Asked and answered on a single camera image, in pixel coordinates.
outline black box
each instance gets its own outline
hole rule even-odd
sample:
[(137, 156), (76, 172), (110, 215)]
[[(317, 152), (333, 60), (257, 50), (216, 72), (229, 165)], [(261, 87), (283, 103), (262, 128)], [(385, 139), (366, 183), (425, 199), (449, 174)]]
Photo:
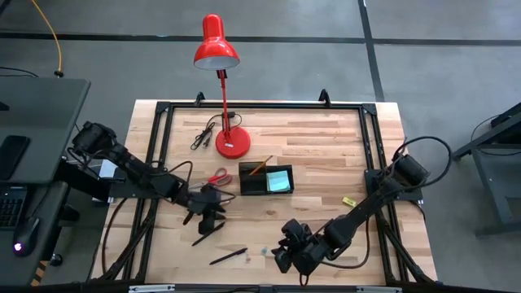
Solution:
[[(249, 175), (262, 162), (243, 162), (239, 163), (239, 180), (241, 184), (241, 195), (280, 195), (292, 194), (295, 189), (293, 183), (293, 169), (291, 165), (264, 166), (253, 175)], [(290, 182), (290, 190), (287, 191), (268, 191), (268, 180), (266, 173), (287, 171)]]

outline black marker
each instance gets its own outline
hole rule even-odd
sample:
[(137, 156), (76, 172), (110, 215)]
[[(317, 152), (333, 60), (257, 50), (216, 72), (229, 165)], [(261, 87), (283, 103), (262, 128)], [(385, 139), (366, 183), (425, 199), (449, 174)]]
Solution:
[(201, 241), (205, 240), (208, 236), (212, 235), (213, 232), (215, 231), (218, 231), (220, 228), (222, 228), (222, 226), (225, 225), (225, 222), (222, 222), (221, 224), (217, 225), (215, 228), (213, 228), (212, 230), (210, 230), (209, 232), (207, 232), (205, 235), (203, 235), (203, 237), (197, 239), (194, 244), (192, 244), (192, 246), (195, 246), (197, 244), (199, 244)]
[(247, 247), (245, 247), (245, 248), (243, 248), (243, 249), (241, 249), (241, 250), (237, 250), (236, 252), (232, 252), (232, 253), (230, 253), (230, 254), (227, 255), (227, 256), (223, 256), (222, 258), (219, 258), (219, 259), (216, 259), (216, 260), (212, 261), (212, 262), (210, 263), (210, 265), (214, 265), (214, 264), (216, 264), (216, 263), (222, 262), (223, 260), (227, 260), (227, 259), (229, 259), (229, 258), (232, 257), (232, 256), (238, 256), (238, 255), (240, 255), (240, 254), (243, 254), (244, 252), (246, 252), (246, 250), (247, 250)]

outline wooden table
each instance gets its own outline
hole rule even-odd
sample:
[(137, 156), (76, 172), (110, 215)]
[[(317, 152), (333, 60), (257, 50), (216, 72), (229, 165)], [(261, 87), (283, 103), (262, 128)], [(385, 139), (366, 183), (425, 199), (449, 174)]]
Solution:
[[(154, 109), (157, 101), (138, 100), (130, 121), (126, 146), (141, 160), (145, 159)], [(396, 103), (377, 103), (379, 124), (387, 159), (403, 142), (404, 133)], [(224, 190), (239, 193), (238, 162), (261, 161), (274, 155), (269, 164), (292, 164), (295, 180), (293, 195), (238, 196), (225, 206), (225, 227), (199, 245), (191, 244), (200, 237), (197, 233), (199, 216), (182, 225), (187, 211), (180, 206), (161, 201), (155, 221), (147, 270), (147, 282), (168, 283), (299, 283), (299, 274), (291, 268), (279, 272), (273, 255), (262, 254), (278, 246), (281, 228), (291, 218), (308, 223), (316, 230), (326, 221), (350, 211), (342, 204), (348, 196), (360, 202), (366, 197), (363, 171), (366, 169), (358, 114), (349, 110), (290, 110), (290, 109), (234, 109), (243, 117), (243, 126), (252, 139), (250, 151), (239, 160), (226, 160), (217, 154), (213, 143), (204, 149), (190, 149), (194, 137), (204, 129), (209, 117), (219, 109), (181, 109), (173, 115), (169, 139), (167, 167), (184, 160), (194, 162), (191, 183), (213, 175), (219, 167), (226, 167), (233, 181)], [(220, 128), (216, 121), (215, 129)], [(155, 155), (159, 154), (159, 143)], [(186, 170), (176, 171), (180, 177)], [(137, 200), (128, 200), (116, 216), (107, 242), (107, 263), (110, 265), (129, 241)], [(107, 222), (114, 207), (107, 214)], [(431, 278), (436, 279), (431, 249), (422, 214), (407, 202), (396, 203), (404, 246)], [(396, 276), (396, 254), (389, 245), (393, 272)], [(248, 247), (246, 255), (208, 265), (216, 258)], [(141, 248), (137, 249), (134, 270), (137, 270)], [(336, 263), (354, 265), (366, 253), (365, 227), (361, 226), (352, 246)], [(92, 278), (101, 274), (99, 251)], [(310, 285), (378, 285), (384, 284), (382, 260), (374, 218), (370, 220), (370, 258), (360, 269), (342, 270), (320, 265), (309, 278)]]

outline red scissors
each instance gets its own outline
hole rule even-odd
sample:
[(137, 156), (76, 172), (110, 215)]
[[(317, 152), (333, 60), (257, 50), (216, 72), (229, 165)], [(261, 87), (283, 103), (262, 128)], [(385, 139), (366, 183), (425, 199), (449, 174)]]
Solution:
[(193, 186), (190, 186), (190, 188), (200, 188), (207, 184), (212, 184), (214, 186), (225, 186), (231, 182), (231, 178), (232, 176), (228, 174), (228, 171), (225, 168), (219, 168), (207, 181), (194, 184)]

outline yellow eraser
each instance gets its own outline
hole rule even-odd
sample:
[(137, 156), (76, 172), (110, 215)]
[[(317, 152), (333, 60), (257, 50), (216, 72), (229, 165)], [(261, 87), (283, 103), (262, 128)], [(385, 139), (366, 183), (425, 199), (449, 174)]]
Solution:
[(342, 202), (347, 205), (352, 206), (353, 208), (357, 206), (357, 202), (355, 200), (350, 199), (349, 197), (344, 197), (342, 199)]

